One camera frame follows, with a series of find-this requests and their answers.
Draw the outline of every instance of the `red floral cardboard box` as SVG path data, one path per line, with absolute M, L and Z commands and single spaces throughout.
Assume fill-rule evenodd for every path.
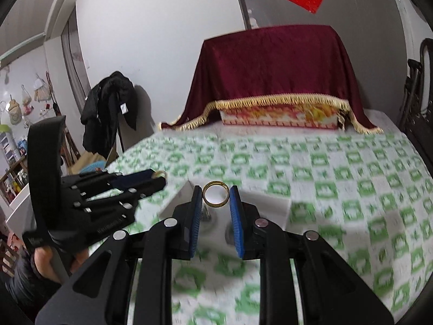
M 225 125 L 338 128 L 338 110 L 329 105 L 256 106 L 220 111 Z

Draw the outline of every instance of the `gold ring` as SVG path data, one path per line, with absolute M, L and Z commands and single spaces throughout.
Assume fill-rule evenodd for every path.
M 210 187 L 212 187 L 212 186 L 221 186 L 221 187 L 223 187 L 223 188 L 226 190 L 226 192 L 227 192 L 227 197 L 226 197 L 226 199 L 224 199 L 224 201 L 222 201 L 222 202 L 219 203 L 219 204 L 210 203 L 210 202 L 208 202 L 207 199 L 206 199 L 206 191 L 207 191 L 208 188 L 210 188 Z M 227 202 L 229 201 L 229 197 L 230 197 L 230 190 L 229 190 L 229 187 L 227 187 L 227 185 L 226 185 L 224 182 L 221 182 L 221 181 L 212 181 L 212 182 L 209 182 L 207 185 L 205 185 L 205 187 L 203 188 L 203 200 L 204 200 L 204 202 L 205 202 L 207 205 L 209 205 L 210 207 L 222 207 L 222 206 L 226 205 Z
M 167 180 L 167 172 L 163 170 L 155 171 L 152 173 L 152 179 L 158 178 L 158 177 L 164 177 L 165 180 Z

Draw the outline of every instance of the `person's hand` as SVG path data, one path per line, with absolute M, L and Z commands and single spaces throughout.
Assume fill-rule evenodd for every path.
M 71 265 L 71 272 L 75 272 L 82 263 L 89 257 L 88 249 L 75 255 L 75 260 Z M 61 283 L 59 277 L 55 273 L 53 267 L 51 266 L 51 260 L 53 259 L 53 250 L 49 246 L 44 246 L 35 249 L 35 265 L 39 273 L 51 281 Z

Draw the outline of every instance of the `red velvet cover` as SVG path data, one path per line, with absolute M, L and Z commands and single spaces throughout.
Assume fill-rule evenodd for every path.
M 346 103 L 344 109 L 359 132 L 380 131 L 364 114 L 341 39 L 324 25 L 260 28 L 205 40 L 183 114 L 174 124 L 161 127 L 192 129 L 220 119 L 216 109 L 227 108 L 227 102 L 219 100 L 277 94 L 323 94 L 345 100 L 340 103 Z M 230 106 L 248 104 L 237 101 Z

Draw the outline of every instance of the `person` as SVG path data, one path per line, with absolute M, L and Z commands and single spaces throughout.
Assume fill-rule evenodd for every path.
M 71 273 L 89 257 L 88 249 L 74 256 Z M 49 246 L 36 248 L 33 253 L 22 249 L 14 269 L 14 277 L 5 287 L 25 315 L 35 321 L 36 315 L 61 286 L 51 266 L 53 250 Z

